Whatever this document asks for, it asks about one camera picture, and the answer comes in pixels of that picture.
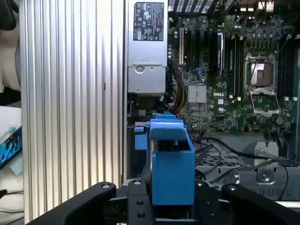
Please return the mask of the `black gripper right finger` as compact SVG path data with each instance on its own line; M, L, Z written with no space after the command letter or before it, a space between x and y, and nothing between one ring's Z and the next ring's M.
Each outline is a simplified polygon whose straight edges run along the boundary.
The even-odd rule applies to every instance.
M241 185L222 186L220 195L208 183L195 182L195 215L199 225L298 225L300 214Z

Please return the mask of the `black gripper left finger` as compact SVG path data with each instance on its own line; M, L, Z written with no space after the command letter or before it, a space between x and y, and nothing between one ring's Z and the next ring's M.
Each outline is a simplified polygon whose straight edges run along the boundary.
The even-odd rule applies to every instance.
M31 225L153 225L155 219L142 180L117 188L100 182L29 222Z

